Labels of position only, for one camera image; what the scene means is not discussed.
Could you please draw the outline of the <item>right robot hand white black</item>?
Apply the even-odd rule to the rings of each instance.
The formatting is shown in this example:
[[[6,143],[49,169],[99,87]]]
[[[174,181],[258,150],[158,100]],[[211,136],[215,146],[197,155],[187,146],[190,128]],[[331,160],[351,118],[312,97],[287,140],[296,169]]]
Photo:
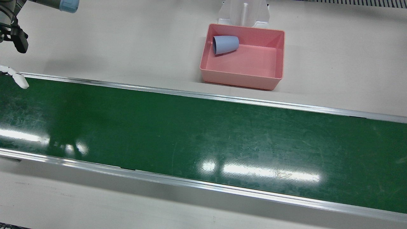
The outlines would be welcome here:
[[[22,89],[28,89],[29,83],[26,78],[19,72],[11,67],[0,65],[1,75],[11,76],[14,82]]]

